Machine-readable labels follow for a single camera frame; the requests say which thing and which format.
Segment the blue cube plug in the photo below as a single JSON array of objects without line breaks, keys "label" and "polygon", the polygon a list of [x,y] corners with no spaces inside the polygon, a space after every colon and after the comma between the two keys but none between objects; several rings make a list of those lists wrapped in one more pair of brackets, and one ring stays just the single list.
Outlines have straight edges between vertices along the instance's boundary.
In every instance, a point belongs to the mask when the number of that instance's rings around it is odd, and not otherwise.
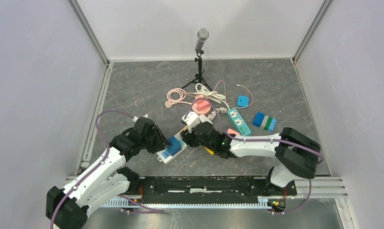
[{"label": "blue cube plug", "polygon": [[170,145],[166,147],[166,150],[170,156],[174,156],[181,151],[182,145],[176,136],[170,137],[168,141]]}]

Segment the yellow cube plug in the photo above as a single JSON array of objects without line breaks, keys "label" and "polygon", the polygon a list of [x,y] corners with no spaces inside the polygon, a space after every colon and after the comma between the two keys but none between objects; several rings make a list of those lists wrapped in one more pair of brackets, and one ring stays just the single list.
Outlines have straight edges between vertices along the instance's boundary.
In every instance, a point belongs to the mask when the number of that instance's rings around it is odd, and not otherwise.
[{"label": "yellow cube plug", "polygon": [[208,148],[206,148],[206,147],[205,147],[205,149],[206,149],[211,155],[214,155],[214,151],[212,151],[212,150],[210,150],[210,149],[208,149]]}]

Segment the pink cube plug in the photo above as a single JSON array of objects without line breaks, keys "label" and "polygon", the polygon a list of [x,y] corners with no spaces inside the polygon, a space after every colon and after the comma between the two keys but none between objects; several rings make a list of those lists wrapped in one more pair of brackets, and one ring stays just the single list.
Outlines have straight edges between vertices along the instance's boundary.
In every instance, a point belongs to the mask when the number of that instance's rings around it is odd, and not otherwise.
[{"label": "pink cube plug", "polygon": [[240,133],[238,131],[235,131],[231,128],[228,128],[227,129],[227,133],[230,134],[230,135],[240,135]]}]

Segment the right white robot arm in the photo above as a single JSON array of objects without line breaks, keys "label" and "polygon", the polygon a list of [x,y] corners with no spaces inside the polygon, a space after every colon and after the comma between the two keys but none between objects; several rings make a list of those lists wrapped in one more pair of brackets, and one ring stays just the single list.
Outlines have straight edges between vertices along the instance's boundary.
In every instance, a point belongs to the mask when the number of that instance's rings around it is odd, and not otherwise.
[{"label": "right white robot arm", "polygon": [[313,179],[317,166],[323,162],[320,145],[298,132],[285,127],[281,133],[267,136],[242,136],[217,131],[209,122],[181,132],[189,147],[204,146],[223,159],[259,156],[275,158],[279,165],[273,167],[265,182],[268,193],[279,194],[295,179]]}]

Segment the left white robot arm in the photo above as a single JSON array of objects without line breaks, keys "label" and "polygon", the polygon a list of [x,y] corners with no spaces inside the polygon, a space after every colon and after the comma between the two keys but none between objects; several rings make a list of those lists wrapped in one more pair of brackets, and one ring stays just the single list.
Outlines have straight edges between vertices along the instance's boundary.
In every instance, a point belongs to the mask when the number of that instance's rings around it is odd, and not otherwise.
[{"label": "left white robot arm", "polygon": [[135,194],[140,189],[139,175],[125,164],[141,150],[154,154],[170,146],[159,127],[140,117],[133,127],[115,136],[105,152],[88,169],[63,188],[52,187],[46,198],[50,227],[81,229],[88,217],[110,199]]}]

